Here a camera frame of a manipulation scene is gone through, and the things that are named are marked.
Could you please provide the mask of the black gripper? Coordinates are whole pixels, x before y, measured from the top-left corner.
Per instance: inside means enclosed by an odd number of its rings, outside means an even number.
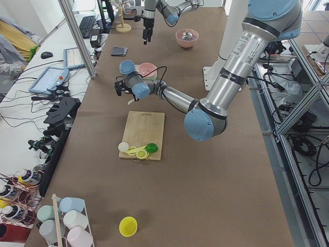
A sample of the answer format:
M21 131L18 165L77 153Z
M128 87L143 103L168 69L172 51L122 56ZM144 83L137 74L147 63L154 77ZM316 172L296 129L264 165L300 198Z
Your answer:
M154 28L154 18L144 17L143 26L144 26L144 30L143 30L143 34L142 34L143 44L147 45L147 42L151 42L151 37L153 34L153 28Z
M129 87L125 87L124 91L127 93L127 94L130 94L133 96L133 101L136 101L136 96L135 94L132 92L132 89L129 88Z

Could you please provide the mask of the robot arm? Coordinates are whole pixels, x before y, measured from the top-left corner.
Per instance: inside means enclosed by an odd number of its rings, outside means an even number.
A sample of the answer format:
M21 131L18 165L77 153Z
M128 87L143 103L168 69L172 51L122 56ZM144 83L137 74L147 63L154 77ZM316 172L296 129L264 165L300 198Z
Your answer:
M184 1L177 6L170 6L167 1L163 0L144 1L144 10L140 15L144 26L142 33L143 44L147 45L151 41L156 10L162 15L167 25L173 27L178 23L181 15L195 11L203 5L204 1L199 0Z
M247 9L242 34L205 98L196 100L162 80L143 78L131 60L119 65L123 79L115 82L117 94L129 91L136 100L151 94L165 99L185 113L185 130L194 140L204 141L223 133L227 126L227 108L266 46L270 42L293 39L301 29L302 1L249 1Z

